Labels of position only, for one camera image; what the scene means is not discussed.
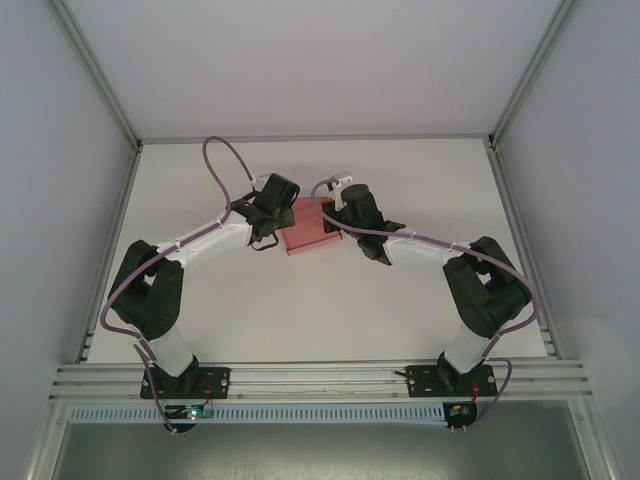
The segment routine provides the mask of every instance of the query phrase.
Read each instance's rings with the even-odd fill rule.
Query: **black mounting plate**
[[[498,393],[491,365],[480,365],[473,373],[461,375],[450,391],[438,377],[437,365],[409,365],[405,369],[407,387],[411,398],[469,397],[473,395],[473,383],[479,397],[494,397]]]
[[[174,378],[168,377],[167,374],[158,367],[153,367],[151,369],[151,375],[160,400],[204,400],[207,398],[208,388],[200,385],[200,382],[203,380],[211,385],[211,388],[213,389],[213,391],[209,393],[209,398],[212,400],[224,400],[227,398],[229,393],[231,369],[226,367],[199,367],[195,386],[188,394],[185,394],[182,391],[181,386],[175,382]],[[147,372],[145,372],[144,379],[142,381],[140,398],[144,400],[153,399],[153,393],[151,392]]]

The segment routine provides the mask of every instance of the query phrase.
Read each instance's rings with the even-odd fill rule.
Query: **white table surface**
[[[494,237],[517,268],[515,246],[482,140],[345,140],[236,145],[255,175],[278,172],[302,187],[350,171],[367,183],[385,218],[449,241]],[[232,198],[249,191],[222,145],[209,158]],[[155,244],[211,220],[223,197],[201,145],[144,147],[109,286],[127,247]],[[531,311],[528,306],[516,319]],[[111,324],[124,326],[112,311]],[[461,321],[441,265],[430,274],[365,258],[355,241],[293,257],[284,244],[233,252],[191,275],[179,328],[201,362],[435,359]],[[496,356],[546,356],[537,324],[507,335]],[[130,338],[98,325],[90,363],[135,363]]]

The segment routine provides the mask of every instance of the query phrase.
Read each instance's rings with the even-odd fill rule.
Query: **gray wall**
[[[72,360],[128,148],[42,0],[0,3],[0,476]]]
[[[637,472],[640,2],[582,2],[503,153],[560,340]]]

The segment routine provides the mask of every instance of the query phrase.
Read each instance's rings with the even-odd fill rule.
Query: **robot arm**
[[[115,300],[113,309],[142,334],[156,357],[156,365],[170,377],[178,378],[185,390],[195,381],[194,372],[198,368],[198,361],[182,340],[176,324],[187,267],[191,272],[202,263],[233,250],[254,247],[270,236],[275,243],[254,249],[276,246],[275,232],[294,224],[291,206],[300,192],[298,185],[271,174],[256,179],[253,187],[250,194],[231,203],[231,212],[218,228],[219,220],[214,219],[171,242],[133,243],[111,287],[113,292],[144,262],[178,247],[131,282]]]
[[[357,239],[365,256],[385,265],[427,269],[429,263],[443,265],[456,308],[462,319],[453,342],[438,359],[438,376],[452,388],[461,375],[470,374],[484,360],[491,339],[531,301],[529,290],[513,275],[476,257],[414,240],[411,230],[384,220],[367,185],[354,184],[348,173],[334,177],[330,189],[335,200],[323,204],[330,218],[350,227],[407,234],[409,238],[347,233]],[[325,221],[326,231],[339,227]],[[471,244],[459,243],[513,266],[498,243],[482,237]],[[489,275],[483,281],[480,276]]]

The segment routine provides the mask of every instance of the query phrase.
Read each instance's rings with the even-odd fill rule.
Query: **white wall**
[[[488,134],[559,0],[69,0],[142,138]]]
[[[42,0],[0,5],[0,477],[73,360],[128,147]]]
[[[584,0],[504,144],[560,339],[627,472],[640,469],[639,26],[637,0]]]

